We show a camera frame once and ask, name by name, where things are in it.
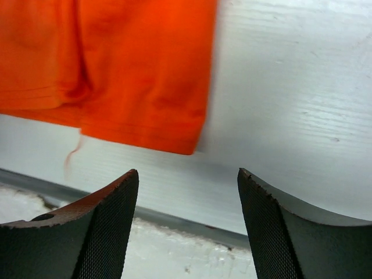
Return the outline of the orange t shirt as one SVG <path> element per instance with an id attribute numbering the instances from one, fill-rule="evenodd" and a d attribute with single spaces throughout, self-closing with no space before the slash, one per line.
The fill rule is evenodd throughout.
<path id="1" fill-rule="evenodd" d="M 191 155 L 217 1 L 2 1 L 1 113 Z"/>

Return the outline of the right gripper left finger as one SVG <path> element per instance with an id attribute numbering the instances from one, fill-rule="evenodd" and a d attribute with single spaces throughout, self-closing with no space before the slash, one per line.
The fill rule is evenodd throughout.
<path id="1" fill-rule="evenodd" d="M 1 224 L 1 278 L 121 278 L 139 175 L 30 221 Z"/>

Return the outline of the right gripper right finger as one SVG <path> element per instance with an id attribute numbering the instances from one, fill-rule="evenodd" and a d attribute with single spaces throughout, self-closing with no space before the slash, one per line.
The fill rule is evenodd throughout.
<path id="1" fill-rule="evenodd" d="M 371 278 L 371 222 L 329 212 L 246 169 L 237 177 L 258 278 Z"/>

